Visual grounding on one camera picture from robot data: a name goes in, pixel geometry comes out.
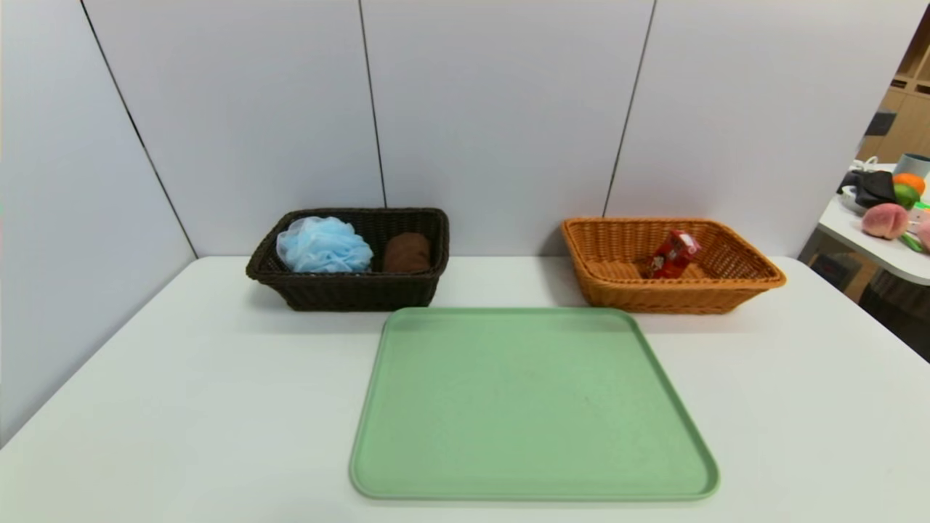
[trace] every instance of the orange wicker basket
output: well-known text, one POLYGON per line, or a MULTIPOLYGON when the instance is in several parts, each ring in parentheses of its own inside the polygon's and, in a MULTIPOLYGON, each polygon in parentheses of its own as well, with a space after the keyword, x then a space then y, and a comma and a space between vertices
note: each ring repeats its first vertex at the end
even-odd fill
POLYGON ((585 300, 635 313, 722 314, 785 275, 755 247, 717 221, 691 218, 575 218, 562 223, 585 300), (644 271, 672 229, 691 234, 701 251, 678 279, 644 271))

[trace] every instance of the green fruit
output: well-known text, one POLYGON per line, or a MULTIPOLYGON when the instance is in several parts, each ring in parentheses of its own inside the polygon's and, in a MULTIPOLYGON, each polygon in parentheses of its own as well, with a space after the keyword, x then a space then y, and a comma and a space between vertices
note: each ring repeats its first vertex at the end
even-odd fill
POLYGON ((914 207, 914 204, 921 201, 920 194, 917 193, 917 190, 911 187, 910 185, 905 185, 904 183, 895 184, 895 199, 897 204, 903 208, 910 210, 914 207))

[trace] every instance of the pink object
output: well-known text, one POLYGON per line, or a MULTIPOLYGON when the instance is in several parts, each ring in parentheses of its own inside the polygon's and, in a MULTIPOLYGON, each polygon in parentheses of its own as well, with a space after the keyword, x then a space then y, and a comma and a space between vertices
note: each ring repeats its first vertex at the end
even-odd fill
POLYGON ((908 211, 898 204, 880 204, 862 217, 862 232, 867 235, 896 239, 908 230, 908 211))
POLYGON ((923 250, 930 252, 930 221, 921 221, 917 227, 917 239, 921 240, 923 250))

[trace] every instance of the panel seam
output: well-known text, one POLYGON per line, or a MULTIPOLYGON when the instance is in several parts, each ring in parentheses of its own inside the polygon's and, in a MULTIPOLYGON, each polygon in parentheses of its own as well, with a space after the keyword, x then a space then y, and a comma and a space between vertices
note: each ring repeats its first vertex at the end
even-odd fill
POLYGON ((607 198, 604 200, 604 212, 601 213, 601 217, 607 216, 607 205, 610 204, 610 193, 614 189, 614 179, 617 177, 617 167, 620 165, 620 153, 623 151, 623 141, 627 138, 627 128, 630 126, 630 114, 633 112, 633 100, 636 99, 636 88, 639 86, 639 77, 643 70, 643 61, 645 61, 645 49, 646 46, 649 45, 649 34, 652 33, 652 20, 656 16, 657 4, 658 0, 652 1, 652 11, 649 13, 649 24, 645 28, 645 38, 643 39, 643 51, 640 53, 640 62, 636 66, 636 77, 633 78, 630 104, 627 106, 627 116, 623 119, 623 131, 620 133, 620 144, 617 147, 617 159, 614 160, 614 170, 610 173, 610 183, 607 185, 607 198))
POLYGON ((113 68, 110 67, 110 61, 107 60, 107 54, 103 52, 103 46, 100 44, 100 38, 97 36, 97 30, 94 28, 94 22, 90 19, 90 13, 87 12, 87 6, 84 4, 84 0, 81 0, 81 8, 84 10, 84 17, 87 19, 87 25, 90 26, 90 32, 94 35, 94 41, 97 42, 97 49, 100 51, 100 55, 103 57, 103 63, 107 66, 107 72, 110 73, 110 79, 113 81, 113 86, 116 87, 116 94, 119 96, 119 100, 123 103, 123 110, 126 111, 126 116, 129 118, 129 124, 132 125, 132 129, 136 131, 136 138, 139 140, 139 145, 142 146, 142 151, 145 153, 145 158, 149 161, 149 167, 152 168, 152 173, 155 175, 155 179, 158 180, 158 185, 162 188, 162 193, 165 194, 165 199, 168 201, 168 205, 171 207, 171 212, 174 213, 175 220, 178 221, 178 226, 180 231, 184 234, 184 239, 187 240, 187 245, 190 246, 191 252, 195 259, 199 259, 197 256, 197 249, 193 247, 193 242, 191 237, 187 234, 187 230, 184 228, 184 223, 180 220, 178 215, 178 210, 174 206, 174 202, 171 201, 171 196, 168 195, 168 191, 165 189, 165 184, 162 182, 162 177, 158 174, 158 169, 155 168, 155 163, 152 161, 152 155, 149 154, 149 149, 145 146, 145 141, 142 139, 142 135, 139 133, 139 127, 136 125, 136 120, 133 119, 132 113, 129 111, 129 106, 126 105, 126 98, 123 96, 122 89, 119 88, 119 84, 116 83, 116 76, 113 74, 113 68))
POLYGON ((362 27, 362 50, 365 52, 365 73, 368 75, 368 96, 371 98, 371 120, 375 125, 375 149, 378 151, 378 173, 381 175, 381 198, 384 207, 388 206, 388 190, 384 185, 384 164, 381 161, 381 140, 378 134, 378 112, 375 111, 375 89, 371 82, 371 60, 368 58, 368 37, 365 34, 365 13, 362 0, 358 0, 358 20, 362 27))

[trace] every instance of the wicker basket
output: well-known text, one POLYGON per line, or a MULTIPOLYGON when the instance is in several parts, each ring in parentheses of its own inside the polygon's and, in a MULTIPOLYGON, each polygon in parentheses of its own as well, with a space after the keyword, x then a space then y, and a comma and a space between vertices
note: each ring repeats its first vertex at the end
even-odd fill
POLYGON ((317 208, 287 213, 255 250, 248 277, 278 291, 295 311, 394 311, 425 307, 449 261, 449 220, 438 208, 317 208), (278 233, 299 218, 333 216, 350 223, 374 252, 370 273, 293 273, 278 258, 278 233), (384 248, 400 233, 430 240, 429 270, 382 273, 384 248))
POLYGON ((636 313, 721 314, 785 275, 729 227, 687 218, 575 218, 562 224, 585 300, 636 313), (691 234, 701 251, 679 279, 644 271, 669 231, 691 234))

